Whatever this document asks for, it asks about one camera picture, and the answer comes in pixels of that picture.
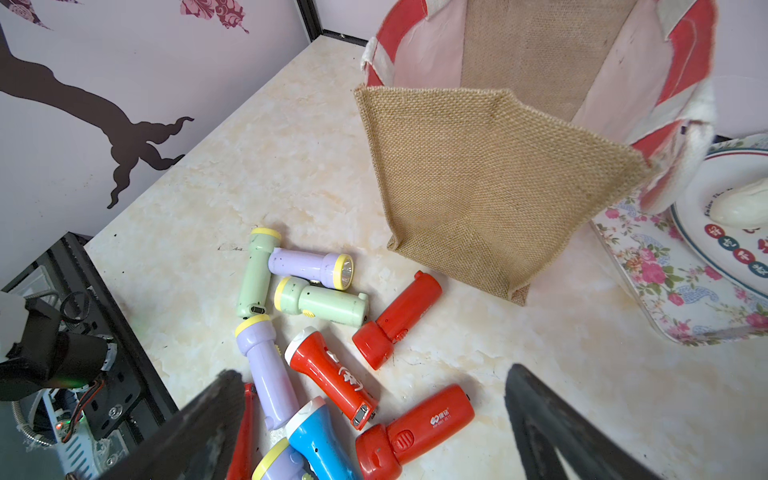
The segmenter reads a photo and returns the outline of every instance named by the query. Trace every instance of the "blue flashlight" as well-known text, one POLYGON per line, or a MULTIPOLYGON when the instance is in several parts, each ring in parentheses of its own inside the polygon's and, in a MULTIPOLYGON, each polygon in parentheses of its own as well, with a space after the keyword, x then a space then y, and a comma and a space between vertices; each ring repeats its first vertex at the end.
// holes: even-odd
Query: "blue flashlight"
POLYGON ((310 462, 318 480, 362 480, 339 444, 331 426, 328 406, 315 397, 286 425, 288 442, 310 462))

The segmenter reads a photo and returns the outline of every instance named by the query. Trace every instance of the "green flashlight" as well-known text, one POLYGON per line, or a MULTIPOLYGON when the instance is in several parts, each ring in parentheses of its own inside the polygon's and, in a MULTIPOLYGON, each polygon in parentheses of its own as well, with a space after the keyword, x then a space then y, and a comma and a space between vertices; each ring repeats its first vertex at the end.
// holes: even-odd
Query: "green flashlight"
POLYGON ((357 296, 321 286, 297 276, 287 276, 275 290, 275 308, 289 315, 303 313, 309 318, 360 327, 368 315, 368 295, 357 296))
POLYGON ((270 288, 270 255, 283 238, 271 228, 254 228, 250 232, 250 257, 237 300, 237 315, 246 320, 266 312, 266 292, 270 288))

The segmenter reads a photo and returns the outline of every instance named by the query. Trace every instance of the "marble countertop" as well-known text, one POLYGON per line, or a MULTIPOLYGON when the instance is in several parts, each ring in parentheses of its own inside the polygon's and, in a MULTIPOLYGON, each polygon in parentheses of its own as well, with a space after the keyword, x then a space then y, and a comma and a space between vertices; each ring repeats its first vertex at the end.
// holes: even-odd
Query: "marble countertop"
MULTIPOLYGON (((277 229, 283 247, 352 254, 350 291, 370 294, 374 318, 421 268, 386 249, 352 93, 362 50, 315 40, 86 246, 179 407, 222 369, 250 378, 233 331, 253 227, 277 229)), ((526 307, 433 274, 442 298, 378 372, 352 344, 351 327, 285 316, 271 303, 267 311, 281 348, 305 326, 323 332, 380 398, 377 422, 449 383, 467 391, 474 422, 401 478, 525 477, 503 399, 514 362, 665 478, 766 477, 768 343, 685 347, 663 338, 588 227, 535 279, 526 307)), ((321 394, 290 374, 301 403, 321 394)), ((331 409, 355 458, 357 433, 331 409)), ((257 431, 259 460, 283 433, 261 422, 257 431)))

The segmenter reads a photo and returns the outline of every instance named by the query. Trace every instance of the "flashlight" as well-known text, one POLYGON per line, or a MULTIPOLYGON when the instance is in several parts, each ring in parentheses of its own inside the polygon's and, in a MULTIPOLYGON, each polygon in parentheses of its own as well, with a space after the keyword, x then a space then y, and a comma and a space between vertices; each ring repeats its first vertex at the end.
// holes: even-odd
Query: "flashlight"
POLYGON ((352 341, 374 370, 392 356, 394 345, 406 337, 429 307, 440 298, 442 288, 435 278, 422 271, 375 322, 368 322, 352 335, 352 341))
POLYGON ((237 443, 232 462, 227 470, 227 480, 245 480, 253 471, 253 383, 245 384, 245 409, 237 432, 237 443))
POLYGON ((270 255, 283 238, 271 228, 254 228, 248 243, 248 264, 237 300, 237 315, 243 320, 266 312, 266 292, 270 288, 272 274, 268 263, 270 255))
POLYGON ((368 295, 354 296, 338 290, 311 286, 297 276, 287 276, 277 284, 275 308, 290 315, 303 313, 344 325, 360 327, 368 313, 368 295))
POLYGON ((333 433, 322 397, 301 408, 286 426, 288 442, 310 462, 318 480, 361 480, 333 433))
POLYGON ((323 334, 306 327, 286 349, 290 368, 310 377, 341 409, 355 429, 373 417, 379 404, 352 373, 328 350, 323 334))
POLYGON ((261 459, 251 480, 312 480, 304 470, 304 457, 283 438, 261 459))
POLYGON ((346 290, 352 283, 355 265, 346 253, 318 255, 276 248, 270 255, 270 272, 280 276, 298 276, 328 288, 346 290))
POLYGON ((283 427, 299 409, 275 338, 275 327, 269 315, 253 316, 235 329, 237 347, 248 357, 267 430, 283 427))
POLYGON ((355 441, 365 480, 395 480, 402 465, 427 453, 475 417, 469 398, 451 385, 390 423, 375 425, 355 441))

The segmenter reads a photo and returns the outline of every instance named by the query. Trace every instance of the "jute bag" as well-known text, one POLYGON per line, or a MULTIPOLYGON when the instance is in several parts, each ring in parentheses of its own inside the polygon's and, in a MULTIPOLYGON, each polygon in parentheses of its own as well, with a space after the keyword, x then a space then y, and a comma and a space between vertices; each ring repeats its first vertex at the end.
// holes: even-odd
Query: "jute bag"
POLYGON ((355 91, 388 248, 523 305, 607 205, 643 187, 665 209, 713 136, 714 19, 711 0, 400 0, 355 91))

